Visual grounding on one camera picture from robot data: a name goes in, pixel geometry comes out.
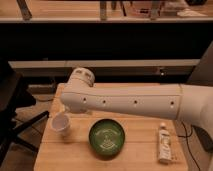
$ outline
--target bottle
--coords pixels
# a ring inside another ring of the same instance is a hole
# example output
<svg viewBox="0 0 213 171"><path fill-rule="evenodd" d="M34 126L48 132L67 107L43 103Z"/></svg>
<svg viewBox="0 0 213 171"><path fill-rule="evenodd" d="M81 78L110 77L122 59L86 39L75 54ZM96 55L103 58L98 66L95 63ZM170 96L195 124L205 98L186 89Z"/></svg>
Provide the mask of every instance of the bottle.
<svg viewBox="0 0 213 171"><path fill-rule="evenodd" d="M158 130L158 161L164 164L172 161L171 139L165 123L161 123Z"/></svg>

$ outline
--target paper cup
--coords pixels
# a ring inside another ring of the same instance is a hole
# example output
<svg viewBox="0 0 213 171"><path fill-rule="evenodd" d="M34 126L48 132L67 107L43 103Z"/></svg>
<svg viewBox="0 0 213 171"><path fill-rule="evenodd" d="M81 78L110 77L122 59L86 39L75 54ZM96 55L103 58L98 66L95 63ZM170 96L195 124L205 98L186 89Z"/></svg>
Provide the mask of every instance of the paper cup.
<svg viewBox="0 0 213 171"><path fill-rule="evenodd" d="M70 133L69 117L64 113L56 115L51 123L52 129L62 136L67 136Z"/></svg>

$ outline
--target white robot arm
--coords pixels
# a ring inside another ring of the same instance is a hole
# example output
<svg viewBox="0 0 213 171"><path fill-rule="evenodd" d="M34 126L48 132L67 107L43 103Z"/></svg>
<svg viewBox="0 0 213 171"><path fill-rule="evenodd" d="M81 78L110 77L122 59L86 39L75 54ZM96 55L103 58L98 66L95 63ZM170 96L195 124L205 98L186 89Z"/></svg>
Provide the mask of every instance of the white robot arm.
<svg viewBox="0 0 213 171"><path fill-rule="evenodd" d="M180 120L206 130L213 139L213 88L182 84L94 88L95 77L77 68L61 94L73 113L87 109Z"/></svg>

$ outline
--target cup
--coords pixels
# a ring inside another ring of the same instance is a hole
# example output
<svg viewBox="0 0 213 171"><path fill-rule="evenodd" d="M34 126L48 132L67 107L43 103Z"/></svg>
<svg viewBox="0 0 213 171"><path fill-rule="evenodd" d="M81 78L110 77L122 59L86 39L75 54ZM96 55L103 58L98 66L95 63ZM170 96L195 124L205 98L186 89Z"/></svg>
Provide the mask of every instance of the cup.
<svg viewBox="0 0 213 171"><path fill-rule="evenodd" d="M62 136L68 136L70 134L70 121L69 117L62 113L56 115L51 123L52 129Z"/></svg>

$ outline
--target black chair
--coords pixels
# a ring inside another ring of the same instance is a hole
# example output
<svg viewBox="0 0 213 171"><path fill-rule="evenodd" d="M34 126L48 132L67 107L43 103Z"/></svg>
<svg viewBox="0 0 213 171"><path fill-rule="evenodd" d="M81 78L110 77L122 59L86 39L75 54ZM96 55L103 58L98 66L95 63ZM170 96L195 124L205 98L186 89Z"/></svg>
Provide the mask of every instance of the black chair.
<svg viewBox="0 0 213 171"><path fill-rule="evenodd" d="M7 61L0 59L0 166L12 142L38 152L37 147L18 135L43 117L48 117L49 112L45 111L19 126L16 126L13 120L18 107L36 104L35 98L27 92L27 88L22 75L16 73Z"/></svg>

